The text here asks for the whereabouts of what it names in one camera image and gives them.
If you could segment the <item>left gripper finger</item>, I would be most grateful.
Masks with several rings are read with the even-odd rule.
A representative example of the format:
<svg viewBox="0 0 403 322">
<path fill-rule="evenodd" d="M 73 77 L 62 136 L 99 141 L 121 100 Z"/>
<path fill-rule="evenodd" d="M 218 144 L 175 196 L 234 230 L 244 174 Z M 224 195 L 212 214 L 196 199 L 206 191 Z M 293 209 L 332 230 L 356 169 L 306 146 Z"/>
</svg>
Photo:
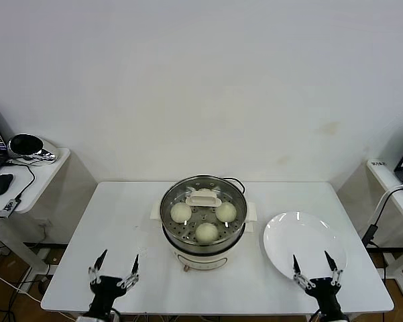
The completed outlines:
<svg viewBox="0 0 403 322">
<path fill-rule="evenodd" d="M 132 288 L 139 280 L 138 269 L 139 269 L 139 255 L 137 255 L 135 258 L 130 275 L 126 276 L 125 278 L 122 278 L 122 280 L 117 283 L 117 286 L 120 288 Z"/>
<path fill-rule="evenodd" d="M 104 250 L 103 253 L 95 260 L 94 265 L 89 267 L 89 284 L 99 284 L 101 282 L 99 271 L 103 265 L 106 254 L 107 250 Z"/>
</svg>

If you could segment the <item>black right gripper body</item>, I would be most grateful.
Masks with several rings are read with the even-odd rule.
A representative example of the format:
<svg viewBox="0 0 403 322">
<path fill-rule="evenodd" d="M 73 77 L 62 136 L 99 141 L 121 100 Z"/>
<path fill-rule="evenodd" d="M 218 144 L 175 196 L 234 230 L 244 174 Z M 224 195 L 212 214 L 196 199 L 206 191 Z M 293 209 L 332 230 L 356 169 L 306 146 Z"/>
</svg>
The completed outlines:
<svg viewBox="0 0 403 322">
<path fill-rule="evenodd" d="M 336 297 L 341 287 L 332 285 L 332 281 L 331 277 L 312 278 L 310 282 L 314 286 L 306 289 L 305 293 L 316 299 L 322 317 L 344 317 Z"/>
</svg>

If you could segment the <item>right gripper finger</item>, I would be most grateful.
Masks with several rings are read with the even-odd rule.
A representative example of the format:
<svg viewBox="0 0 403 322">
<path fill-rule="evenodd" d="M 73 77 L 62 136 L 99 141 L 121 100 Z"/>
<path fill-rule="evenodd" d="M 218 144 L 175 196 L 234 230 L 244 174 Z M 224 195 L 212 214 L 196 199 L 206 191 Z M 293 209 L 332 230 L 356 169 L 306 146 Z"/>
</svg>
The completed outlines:
<svg viewBox="0 0 403 322">
<path fill-rule="evenodd" d="M 314 284 L 302 274 L 298 260 L 294 254 L 292 255 L 292 259 L 294 271 L 293 279 L 297 283 L 297 285 L 300 288 L 314 288 Z"/>
<path fill-rule="evenodd" d="M 331 285 L 341 286 L 341 275 L 343 273 L 342 269 L 339 269 L 335 260 L 329 255 L 327 251 L 324 251 L 325 257 L 327 259 L 328 265 L 332 272 Z"/>
</svg>

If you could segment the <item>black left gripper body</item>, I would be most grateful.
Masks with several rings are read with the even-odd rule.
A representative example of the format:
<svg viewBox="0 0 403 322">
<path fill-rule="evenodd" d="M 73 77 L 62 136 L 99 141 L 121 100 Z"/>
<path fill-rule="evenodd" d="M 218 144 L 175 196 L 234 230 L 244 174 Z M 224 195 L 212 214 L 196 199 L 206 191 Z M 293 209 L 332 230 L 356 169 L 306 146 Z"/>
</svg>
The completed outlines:
<svg viewBox="0 0 403 322">
<path fill-rule="evenodd" d="M 89 307 L 89 317 L 110 317 L 115 299 L 126 293 L 122 288 L 122 278 L 100 276 L 100 282 L 89 283 L 94 299 Z"/>
</svg>

